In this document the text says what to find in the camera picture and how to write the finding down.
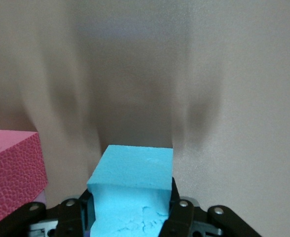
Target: pink foam block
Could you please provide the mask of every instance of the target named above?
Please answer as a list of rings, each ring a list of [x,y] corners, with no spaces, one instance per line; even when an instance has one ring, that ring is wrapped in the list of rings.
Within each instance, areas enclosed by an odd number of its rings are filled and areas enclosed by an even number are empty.
[[[46,185],[38,133],[0,130],[0,220],[33,201]]]

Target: foam block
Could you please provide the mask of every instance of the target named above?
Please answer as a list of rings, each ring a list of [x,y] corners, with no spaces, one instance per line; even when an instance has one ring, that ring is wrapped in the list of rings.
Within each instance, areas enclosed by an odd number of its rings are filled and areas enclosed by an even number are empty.
[[[33,201],[47,185],[37,132],[0,130],[0,220]]]
[[[87,183],[91,237],[155,237],[169,214],[173,149],[110,145]]]

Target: blue foam block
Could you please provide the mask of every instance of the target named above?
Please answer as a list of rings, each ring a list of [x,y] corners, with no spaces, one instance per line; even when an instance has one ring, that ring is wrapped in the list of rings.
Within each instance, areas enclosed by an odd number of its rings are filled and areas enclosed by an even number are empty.
[[[87,187],[91,237],[156,237],[168,218],[173,149],[110,145]]]

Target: beige wall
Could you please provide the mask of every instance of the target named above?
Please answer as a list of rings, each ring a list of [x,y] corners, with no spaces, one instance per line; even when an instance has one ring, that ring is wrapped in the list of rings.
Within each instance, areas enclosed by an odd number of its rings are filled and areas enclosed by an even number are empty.
[[[0,129],[39,131],[49,206],[173,146],[181,195],[290,236],[290,1],[0,3]]]

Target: silver bolt head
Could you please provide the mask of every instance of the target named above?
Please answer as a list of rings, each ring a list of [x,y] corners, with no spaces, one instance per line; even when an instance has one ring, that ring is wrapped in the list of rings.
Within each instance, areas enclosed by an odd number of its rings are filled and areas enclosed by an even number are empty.
[[[75,204],[75,201],[73,199],[66,202],[66,206],[73,206]]]
[[[215,207],[215,208],[214,208],[214,211],[215,211],[215,213],[218,214],[218,215],[222,215],[222,214],[224,214],[223,209],[220,208],[220,207]]]
[[[37,205],[37,204],[34,204],[34,205],[32,205],[32,206],[29,208],[30,211],[34,211],[34,210],[37,210],[37,209],[38,209],[38,205]]]
[[[185,201],[185,200],[181,200],[181,201],[179,202],[179,204],[180,204],[180,206],[182,206],[182,207],[187,207],[187,206],[189,205],[188,202]]]

